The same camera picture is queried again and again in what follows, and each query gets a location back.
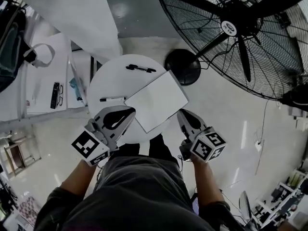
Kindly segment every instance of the hand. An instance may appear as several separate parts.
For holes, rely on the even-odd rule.
[[[199,157],[197,157],[195,154],[191,154],[191,161],[192,161],[192,163],[194,164],[194,165],[204,165],[204,166],[206,166],[207,165],[207,163],[204,161],[204,160],[202,160],[201,158],[199,158]]]

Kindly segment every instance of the black bag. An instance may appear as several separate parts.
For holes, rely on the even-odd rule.
[[[0,11],[0,92],[16,78],[18,69],[26,60],[31,63],[36,53],[24,41],[26,15],[23,8],[8,5]]]

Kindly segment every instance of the black and white marker cube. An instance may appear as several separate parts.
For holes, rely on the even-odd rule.
[[[110,155],[110,149],[84,127],[79,127],[75,131],[71,147],[90,166],[98,164]]]
[[[197,136],[191,147],[191,153],[207,162],[219,157],[226,145],[222,136],[212,128],[211,131],[205,131]]]

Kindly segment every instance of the tile floor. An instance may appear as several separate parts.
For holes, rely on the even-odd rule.
[[[175,38],[125,38],[121,39],[121,44],[124,54],[149,56],[161,64],[171,49],[187,48],[182,40]],[[308,134],[295,130],[295,121],[288,116],[286,106],[279,109],[276,102],[268,103],[265,143],[257,170],[260,152],[255,148],[255,141],[261,134],[266,100],[231,84],[211,68],[203,71],[199,80],[184,90],[190,100],[185,108],[202,117],[207,125],[214,126],[228,142],[225,152],[210,165],[219,187],[235,205],[241,192],[246,190],[251,206],[254,206],[257,197],[272,190],[299,164]],[[74,117],[56,118],[35,125],[42,159],[12,179],[11,185],[18,196],[29,193],[44,204],[52,189],[59,186],[76,166],[79,159],[68,148],[67,138],[77,126],[87,122],[89,114]],[[176,117],[171,118],[163,136],[171,153],[175,157],[179,155],[184,136]],[[147,154],[148,147],[148,143],[142,144],[141,153]],[[192,193],[195,180],[189,162],[183,164],[183,177]],[[89,193],[95,181],[93,178]]]
[[[159,0],[107,1],[120,38],[152,36],[180,38]]]

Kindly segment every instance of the round white table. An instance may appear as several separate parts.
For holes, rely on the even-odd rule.
[[[147,73],[140,70],[128,70],[125,67],[134,64],[153,68],[156,72]],[[158,62],[142,55],[122,55],[106,62],[95,74],[88,89],[88,106],[92,117],[109,106],[125,105],[124,101],[100,102],[101,98],[126,97],[127,99],[141,90],[166,70]],[[132,121],[126,133],[120,137],[122,143],[142,143],[162,133],[169,124],[169,119],[146,133],[136,119]]]

